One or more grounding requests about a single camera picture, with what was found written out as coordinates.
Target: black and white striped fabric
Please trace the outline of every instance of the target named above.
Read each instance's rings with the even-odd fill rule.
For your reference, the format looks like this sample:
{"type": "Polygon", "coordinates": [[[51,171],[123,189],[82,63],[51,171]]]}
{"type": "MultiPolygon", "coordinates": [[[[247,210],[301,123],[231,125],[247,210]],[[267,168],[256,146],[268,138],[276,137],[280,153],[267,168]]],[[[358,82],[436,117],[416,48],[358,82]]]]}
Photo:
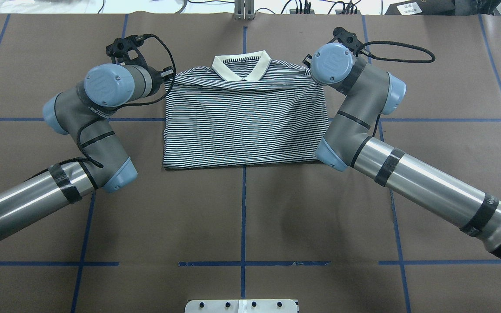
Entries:
{"type": "Polygon", "coordinates": [[[175,77],[164,167],[312,161],[327,129],[324,91],[306,67],[271,60],[266,51],[217,56],[212,67],[175,77]]]}

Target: white bracket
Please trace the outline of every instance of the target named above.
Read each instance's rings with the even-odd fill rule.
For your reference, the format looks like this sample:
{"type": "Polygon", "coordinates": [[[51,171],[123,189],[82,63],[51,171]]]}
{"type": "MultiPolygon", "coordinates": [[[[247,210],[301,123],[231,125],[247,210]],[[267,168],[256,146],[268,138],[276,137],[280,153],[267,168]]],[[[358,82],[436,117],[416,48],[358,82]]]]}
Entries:
{"type": "Polygon", "coordinates": [[[291,299],[191,300],[185,313],[299,313],[291,299]]]}
{"type": "Polygon", "coordinates": [[[254,20],[254,0],[235,0],[235,20],[254,20]]]}

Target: robotic arm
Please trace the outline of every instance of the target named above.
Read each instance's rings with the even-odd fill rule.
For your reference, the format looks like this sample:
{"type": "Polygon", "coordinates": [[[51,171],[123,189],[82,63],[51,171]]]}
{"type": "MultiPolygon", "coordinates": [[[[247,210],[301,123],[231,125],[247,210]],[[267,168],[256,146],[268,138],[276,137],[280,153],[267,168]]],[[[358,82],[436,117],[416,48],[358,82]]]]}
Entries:
{"type": "Polygon", "coordinates": [[[75,87],[44,105],[46,123],[57,133],[71,135],[86,158],[54,164],[0,194],[0,241],[99,187],[115,192],[137,178],[131,158],[107,119],[122,107],[150,104],[125,103],[154,95],[165,80],[174,79],[172,57],[173,67],[157,71],[139,52],[138,47],[150,37],[159,40],[171,57],[153,34],[118,38],[106,47],[113,63],[94,67],[75,87]],[[135,59],[129,57],[133,50],[135,59]]]}
{"type": "Polygon", "coordinates": [[[304,60],[315,81],[346,95],[318,145],[318,159],[339,171],[355,168],[480,239],[501,258],[501,201],[367,134],[378,114],[396,109],[406,86],[354,56],[350,49],[358,45],[354,34],[350,38],[340,40],[346,46],[331,42],[304,60]]]}

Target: paper label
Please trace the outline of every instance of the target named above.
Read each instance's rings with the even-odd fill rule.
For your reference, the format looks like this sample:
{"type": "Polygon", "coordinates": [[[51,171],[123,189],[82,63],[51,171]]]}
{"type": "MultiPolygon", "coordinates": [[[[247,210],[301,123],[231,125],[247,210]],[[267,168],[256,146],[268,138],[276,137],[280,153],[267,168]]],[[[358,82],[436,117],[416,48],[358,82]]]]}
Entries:
{"type": "Polygon", "coordinates": [[[417,4],[416,2],[402,4],[401,6],[397,6],[397,9],[401,13],[401,15],[411,15],[422,12],[419,4],[417,4]]]}

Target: white mounting plate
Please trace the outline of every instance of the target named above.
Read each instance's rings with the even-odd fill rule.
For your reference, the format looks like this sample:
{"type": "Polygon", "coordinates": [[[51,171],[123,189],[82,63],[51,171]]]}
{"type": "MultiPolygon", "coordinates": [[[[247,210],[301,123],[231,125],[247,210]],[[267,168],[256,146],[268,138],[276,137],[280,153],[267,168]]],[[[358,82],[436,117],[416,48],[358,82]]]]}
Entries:
{"type": "Polygon", "coordinates": [[[291,299],[191,300],[185,313],[299,313],[299,306],[291,299]]]}

